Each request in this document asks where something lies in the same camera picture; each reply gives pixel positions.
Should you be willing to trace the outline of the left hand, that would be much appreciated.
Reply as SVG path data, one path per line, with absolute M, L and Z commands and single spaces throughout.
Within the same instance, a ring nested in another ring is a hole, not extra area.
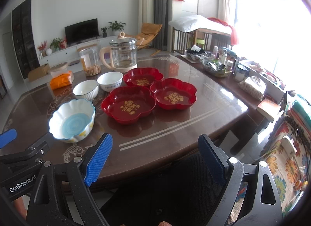
M 25 209 L 25 205 L 24 205 L 22 197 L 19 197 L 18 199 L 14 200 L 14 207 L 19 212 L 19 214 L 22 216 L 22 218 L 26 220 L 27 209 Z

